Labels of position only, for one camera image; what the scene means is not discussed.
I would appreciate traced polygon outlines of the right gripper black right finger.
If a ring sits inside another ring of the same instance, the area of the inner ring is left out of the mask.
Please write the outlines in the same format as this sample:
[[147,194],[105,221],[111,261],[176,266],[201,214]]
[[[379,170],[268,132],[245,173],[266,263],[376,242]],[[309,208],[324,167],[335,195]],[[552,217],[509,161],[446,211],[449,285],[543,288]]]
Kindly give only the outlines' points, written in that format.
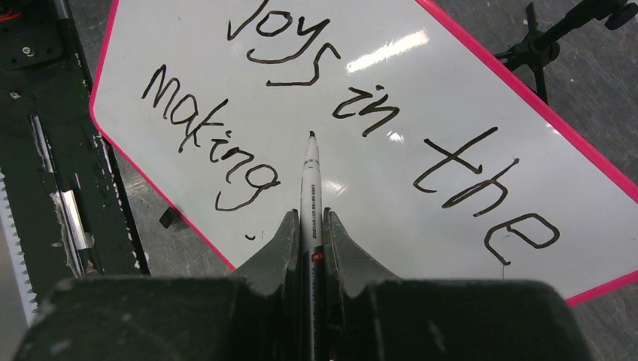
[[566,302],[537,281],[402,279],[324,210],[334,360],[590,360]]

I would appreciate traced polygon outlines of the whiteboard with pink frame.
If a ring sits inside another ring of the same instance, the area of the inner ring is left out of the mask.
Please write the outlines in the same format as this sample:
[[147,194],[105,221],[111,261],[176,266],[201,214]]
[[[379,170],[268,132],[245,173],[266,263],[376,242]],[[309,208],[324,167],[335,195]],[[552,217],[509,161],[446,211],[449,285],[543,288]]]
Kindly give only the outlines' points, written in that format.
[[323,204],[403,278],[637,280],[637,188],[432,1],[115,1],[99,131],[229,264]]

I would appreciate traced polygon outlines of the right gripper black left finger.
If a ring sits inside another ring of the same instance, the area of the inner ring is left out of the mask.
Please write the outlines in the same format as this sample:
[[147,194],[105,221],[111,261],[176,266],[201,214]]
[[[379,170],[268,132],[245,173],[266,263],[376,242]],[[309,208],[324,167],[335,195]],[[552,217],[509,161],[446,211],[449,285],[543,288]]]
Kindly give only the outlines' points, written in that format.
[[299,360],[299,216],[225,277],[60,281],[17,360]]

